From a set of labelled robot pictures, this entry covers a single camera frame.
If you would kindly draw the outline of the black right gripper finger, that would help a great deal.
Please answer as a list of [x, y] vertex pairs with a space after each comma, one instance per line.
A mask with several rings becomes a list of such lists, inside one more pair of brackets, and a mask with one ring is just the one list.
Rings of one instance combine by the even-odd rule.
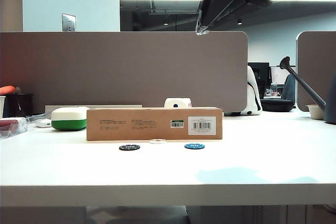
[[196, 21], [196, 34], [208, 34], [233, 2], [234, 0], [203, 0]]
[[246, 5], [244, 0], [215, 0], [207, 9], [207, 26], [217, 27], [235, 18]]

